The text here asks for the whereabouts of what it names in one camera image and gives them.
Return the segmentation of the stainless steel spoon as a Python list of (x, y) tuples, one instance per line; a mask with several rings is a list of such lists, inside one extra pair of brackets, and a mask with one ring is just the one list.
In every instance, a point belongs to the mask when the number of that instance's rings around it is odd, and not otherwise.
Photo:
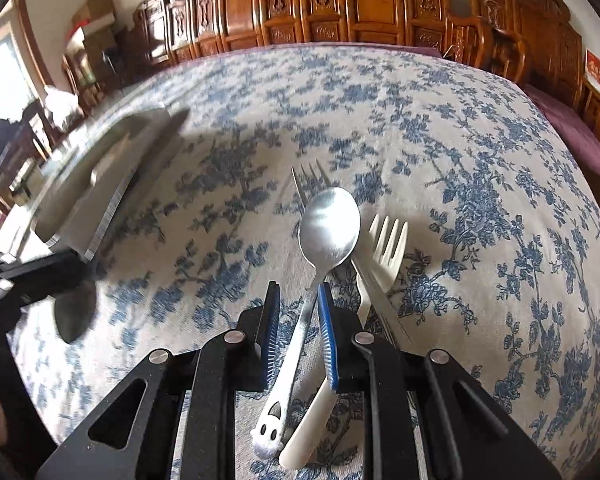
[(304, 208), (299, 228), (302, 256), (314, 269), (314, 277), (303, 295), (284, 362), (268, 393), (257, 426), (251, 431), (253, 452), (261, 460), (272, 460), (282, 449), (288, 408), (306, 333), (311, 325), (318, 285), (351, 255), (361, 229), (361, 217), (353, 196), (344, 188), (326, 188)]

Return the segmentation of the grey rectangular tray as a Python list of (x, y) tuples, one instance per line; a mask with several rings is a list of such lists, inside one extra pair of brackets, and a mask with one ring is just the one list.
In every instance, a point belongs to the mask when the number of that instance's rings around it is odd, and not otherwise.
[(143, 163), (178, 133), (189, 110), (125, 116), (68, 162), (35, 213), (32, 231), (50, 252), (72, 249), (93, 259)]

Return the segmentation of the stainless steel fork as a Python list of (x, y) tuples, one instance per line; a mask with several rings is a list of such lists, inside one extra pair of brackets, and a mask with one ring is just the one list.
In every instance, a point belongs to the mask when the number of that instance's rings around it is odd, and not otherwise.
[[(322, 180), (316, 176), (311, 164), (309, 164), (310, 174), (306, 172), (303, 166), (300, 166), (302, 177), (306, 183), (315, 184), (317, 186), (317, 191), (310, 191), (310, 197), (317, 192), (323, 191), (324, 188), (332, 186), (332, 182), (329, 181), (326, 172), (318, 161), (316, 161), (316, 166), (321, 174)], [(301, 179), (298, 177), (294, 167), (291, 167), (290, 171), (292, 180), (294, 180), (296, 192), (300, 197), (302, 206), (305, 207), (306, 204), (309, 203), (309, 199), (301, 186)], [(384, 292), (385, 296), (387, 296), (398, 278), (406, 251), (408, 222), (401, 222), (399, 219), (394, 220), (391, 232), (389, 233), (390, 221), (390, 217), (385, 216), (380, 226), (380, 217), (379, 214), (376, 214), (368, 228), (368, 232), (363, 230), (358, 238), (358, 246), (356, 246), (354, 252), (352, 252), (352, 258), (347, 260), (344, 264), (343, 269), (346, 270), (336, 271), (336, 281), (338, 284), (340, 283), (340, 278), (344, 276), (344, 272), (349, 273), (349, 271), (351, 271), (351, 275), (355, 276), (356, 291), (358, 292), (358, 296), (360, 296), (360, 298), (358, 298), (360, 301), (358, 302), (356, 313), (358, 314), (358, 318), (360, 319), (363, 328), (367, 325), (373, 303), (370, 296), (368, 296), (364, 280), (358, 273), (358, 267), (356, 266), (359, 263), (358, 260), (362, 258), (362, 263), (364, 263), (366, 269), (373, 274), (378, 284), (378, 288)], [(378, 326), (382, 327), (382, 330), (388, 339), (391, 339), (391, 337), (394, 336), (394, 333), (391, 330), (386, 330), (382, 325), (380, 314), (374, 313), (372, 315), (372, 325), (370, 325), (370, 327), (377, 328)]]

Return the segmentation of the blue floral tablecloth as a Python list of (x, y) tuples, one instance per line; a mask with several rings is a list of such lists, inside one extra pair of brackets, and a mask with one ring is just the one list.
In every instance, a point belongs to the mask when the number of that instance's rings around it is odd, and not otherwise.
[(148, 79), (8, 225), (74, 263), (12, 353), (50, 479), (573, 479), (600, 206), (516, 84), (394, 49)]

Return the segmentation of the stacked cardboard boxes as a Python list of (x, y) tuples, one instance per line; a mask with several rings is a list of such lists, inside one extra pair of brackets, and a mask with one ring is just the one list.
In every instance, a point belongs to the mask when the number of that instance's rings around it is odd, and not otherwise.
[(64, 51), (64, 70), (74, 92), (112, 75), (108, 55), (118, 50), (114, 38), (114, 0), (85, 0), (73, 14)]

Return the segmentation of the long carved wooden bench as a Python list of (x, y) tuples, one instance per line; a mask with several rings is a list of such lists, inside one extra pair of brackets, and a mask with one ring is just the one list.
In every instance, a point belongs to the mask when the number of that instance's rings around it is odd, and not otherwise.
[(146, 64), (302, 42), (441, 49), (451, 0), (145, 0), (133, 14)]

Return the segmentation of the purple bench cushion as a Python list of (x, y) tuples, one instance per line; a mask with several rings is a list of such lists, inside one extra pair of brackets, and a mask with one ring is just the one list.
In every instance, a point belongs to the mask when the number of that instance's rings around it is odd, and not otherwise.
[(221, 53), (221, 56), (246, 55), (251, 52), (265, 51), (283, 51), (291, 49), (363, 49), (363, 50), (383, 50), (389, 52), (413, 53), (430, 56), (430, 58), (442, 58), (442, 54), (434, 47), (410, 47), (395, 46), (394, 44), (372, 44), (371, 42), (302, 42), (302, 44), (270, 44), (269, 46), (253, 47), (248, 49), (228, 51)]

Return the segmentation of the red gift box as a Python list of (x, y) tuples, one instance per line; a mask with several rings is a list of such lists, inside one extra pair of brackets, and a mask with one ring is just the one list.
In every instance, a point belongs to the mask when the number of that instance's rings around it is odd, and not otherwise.
[(600, 92), (600, 58), (590, 49), (585, 50), (584, 72), (585, 78)]

